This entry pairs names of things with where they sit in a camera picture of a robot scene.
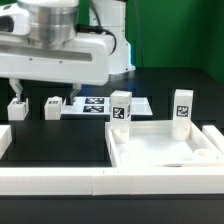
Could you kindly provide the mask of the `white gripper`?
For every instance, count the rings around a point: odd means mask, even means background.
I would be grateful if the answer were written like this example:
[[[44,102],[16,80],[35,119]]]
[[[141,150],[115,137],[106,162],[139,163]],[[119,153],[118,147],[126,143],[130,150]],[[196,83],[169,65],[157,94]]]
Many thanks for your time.
[[[109,79],[114,40],[109,35],[75,29],[76,3],[13,3],[0,6],[0,77],[21,101],[19,79],[74,83],[72,105],[81,84]]]

